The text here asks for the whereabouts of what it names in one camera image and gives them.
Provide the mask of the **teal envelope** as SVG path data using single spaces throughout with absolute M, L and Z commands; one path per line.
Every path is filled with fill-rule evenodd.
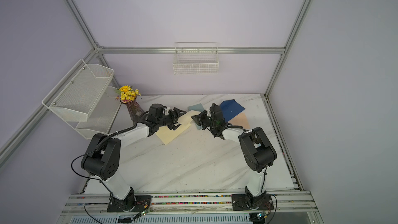
M 188 106 L 188 111 L 197 111 L 197 112 L 201 113 L 204 110 L 205 109 L 201 103 L 193 105 L 193 106 Z M 192 122 L 195 124 L 195 126 L 198 130 L 202 130 L 202 127 L 200 125 L 196 124 L 193 119 L 192 119 Z

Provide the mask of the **cream envelope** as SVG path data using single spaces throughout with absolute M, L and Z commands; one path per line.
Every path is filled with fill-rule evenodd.
M 155 134 L 164 145 L 167 145 L 191 126 L 191 123 L 180 125 L 176 130 L 170 130 L 168 127 L 160 127 Z

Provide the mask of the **cream paper sheet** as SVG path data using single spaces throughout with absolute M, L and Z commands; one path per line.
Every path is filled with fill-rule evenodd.
M 190 124 L 191 121 L 193 120 L 192 116 L 199 115 L 200 113 L 201 112 L 198 112 L 198 111 L 188 111 L 184 115 L 182 115 L 178 118 L 178 123 L 180 123 L 181 125 Z

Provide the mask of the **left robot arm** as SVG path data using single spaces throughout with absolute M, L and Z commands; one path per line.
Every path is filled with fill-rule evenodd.
M 186 113 L 176 107 L 167 109 L 162 104 L 152 104 L 132 127 L 108 135 L 94 135 L 81 160 L 81 168 L 104 185 L 113 204 L 132 207 L 136 202 L 134 190 L 119 173 L 122 147 L 152 136 L 161 127 L 177 130 L 181 126 L 180 117 Z

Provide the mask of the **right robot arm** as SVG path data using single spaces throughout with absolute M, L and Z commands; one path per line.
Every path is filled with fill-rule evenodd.
M 251 176 L 243 194 L 232 194 L 235 211 L 274 209 L 272 196 L 265 190 L 267 169 L 277 159 L 277 152 L 262 128 L 246 130 L 240 125 L 226 122 L 221 107 L 212 104 L 209 111 L 202 111 L 191 117 L 203 130 L 213 137 L 239 143 Z

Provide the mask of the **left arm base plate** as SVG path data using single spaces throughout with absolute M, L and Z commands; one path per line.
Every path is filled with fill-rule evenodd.
M 110 203 L 107 207 L 109 213 L 128 213 L 143 212 L 150 207 L 152 196 L 127 196 L 124 200 L 110 197 Z

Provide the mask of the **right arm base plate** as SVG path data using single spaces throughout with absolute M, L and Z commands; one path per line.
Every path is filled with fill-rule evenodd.
M 233 194 L 232 207 L 234 211 L 271 211 L 274 203 L 270 194 L 252 197 L 250 194 Z

